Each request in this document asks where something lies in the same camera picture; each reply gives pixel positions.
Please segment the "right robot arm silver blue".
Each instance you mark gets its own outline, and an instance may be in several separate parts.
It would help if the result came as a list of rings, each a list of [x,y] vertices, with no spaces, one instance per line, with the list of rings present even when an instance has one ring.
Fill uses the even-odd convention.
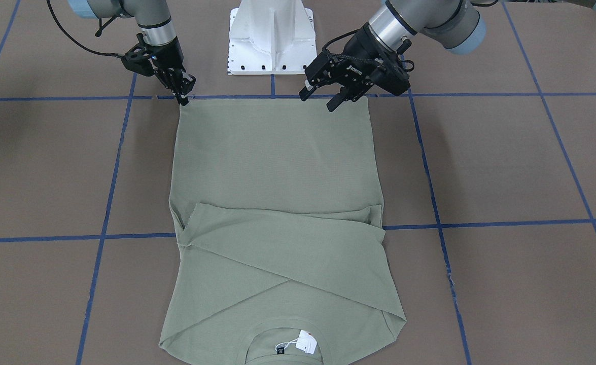
[[[188,95],[196,79],[186,72],[181,44],[166,1],[70,1],[70,8],[80,18],[106,20],[100,23],[96,37],[117,18],[133,18],[140,32],[137,44],[126,53],[103,53],[83,47],[101,56],[119,58],[124,67],[140,76],[155,76],[170,90],[179,105],[188,104]]]

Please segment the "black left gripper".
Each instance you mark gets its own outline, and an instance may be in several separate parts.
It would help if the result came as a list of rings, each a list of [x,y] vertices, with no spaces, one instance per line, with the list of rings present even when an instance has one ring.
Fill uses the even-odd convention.
[[[375,48],[378,41],[369,23],[330,40],[305,69],[304,87],[299,92],[307,101],[322,86],[338,84],[342,87],[327,102],[329,112],[345,101],[358,101],[372,86],[370,75],[381,60]]]

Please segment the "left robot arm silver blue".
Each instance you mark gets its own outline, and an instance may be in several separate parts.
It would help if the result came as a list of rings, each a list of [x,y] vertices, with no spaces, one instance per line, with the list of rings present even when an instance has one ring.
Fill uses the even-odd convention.
[[[480,7],[495,1],[383,1],[377,12],[360,28],[342,34],[346,39],[339,53],[325,43],[305,67],[305,85],[298,93],[307,101],[316,90],[339,85],[327,102],[332,112],[345,101],[358,101],[374,86],[400,96],[410,88],[411,60],[401,56],[416,35],[425,35],[454,55],[466,55],[483,42],[486,23]]]

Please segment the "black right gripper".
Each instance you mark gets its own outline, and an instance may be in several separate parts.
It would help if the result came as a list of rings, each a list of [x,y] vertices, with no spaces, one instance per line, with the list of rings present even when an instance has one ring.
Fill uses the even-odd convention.
[[[181,106],[189,103],[188,96],[193,90],[196,79],[187,74],[183,65],[184,56],[178,37],[164,45],[146,43],[152,49],[151,62],[159,81],[170,90]]]

